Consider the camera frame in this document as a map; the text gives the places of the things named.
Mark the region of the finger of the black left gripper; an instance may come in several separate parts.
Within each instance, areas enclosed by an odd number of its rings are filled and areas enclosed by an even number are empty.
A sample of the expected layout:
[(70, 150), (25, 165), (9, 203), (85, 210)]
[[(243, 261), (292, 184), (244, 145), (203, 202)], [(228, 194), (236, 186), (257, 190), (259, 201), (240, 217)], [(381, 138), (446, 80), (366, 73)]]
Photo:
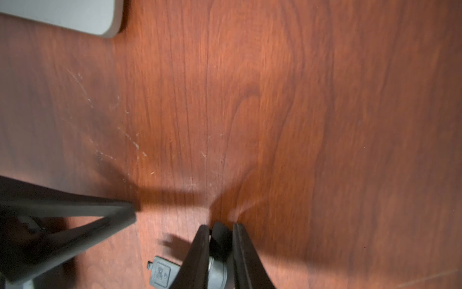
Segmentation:
[[(84, 226), (31, 233), (23, 220), (96, 217)], [(1, 276), (21, 285), (103, 242), (136, 222), (128, 201), (75, 195), (1, 177)]]

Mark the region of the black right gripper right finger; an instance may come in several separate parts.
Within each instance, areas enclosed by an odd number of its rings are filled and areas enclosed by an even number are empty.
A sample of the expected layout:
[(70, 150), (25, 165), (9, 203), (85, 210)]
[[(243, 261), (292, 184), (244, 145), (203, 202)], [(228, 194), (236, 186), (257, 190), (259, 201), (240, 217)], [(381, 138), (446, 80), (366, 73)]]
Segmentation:
[(234, 224), (232, 233), (235, 288), (275, 289), (245, 226)]

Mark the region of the black wireless mouse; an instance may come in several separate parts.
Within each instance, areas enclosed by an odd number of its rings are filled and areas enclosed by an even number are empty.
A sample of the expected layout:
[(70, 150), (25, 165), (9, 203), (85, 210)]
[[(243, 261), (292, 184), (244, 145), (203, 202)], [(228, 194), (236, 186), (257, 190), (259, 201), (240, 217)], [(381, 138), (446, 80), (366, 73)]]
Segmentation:
[(156, 256), (148, 261), (156, 289), (234, 289), (232, 231), (216, 222), (201, 225), (181, 265)]

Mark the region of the silver laptop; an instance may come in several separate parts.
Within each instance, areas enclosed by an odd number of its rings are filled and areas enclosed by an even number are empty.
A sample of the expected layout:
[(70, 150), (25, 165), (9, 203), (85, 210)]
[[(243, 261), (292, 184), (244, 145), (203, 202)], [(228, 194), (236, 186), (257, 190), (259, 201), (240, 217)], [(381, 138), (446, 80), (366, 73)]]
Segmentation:
[(2, 14), (105, 38), (120, 31), (123, 10), (123, 0), (1, 1)]

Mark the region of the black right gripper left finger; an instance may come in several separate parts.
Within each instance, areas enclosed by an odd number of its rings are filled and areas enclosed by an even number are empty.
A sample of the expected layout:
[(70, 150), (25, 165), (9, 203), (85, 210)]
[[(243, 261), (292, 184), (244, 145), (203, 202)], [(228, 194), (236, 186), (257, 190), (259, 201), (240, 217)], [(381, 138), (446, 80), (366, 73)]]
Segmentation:
[(209, 227), (201, 225), (171, 289), (208, 288), (209, 235)]

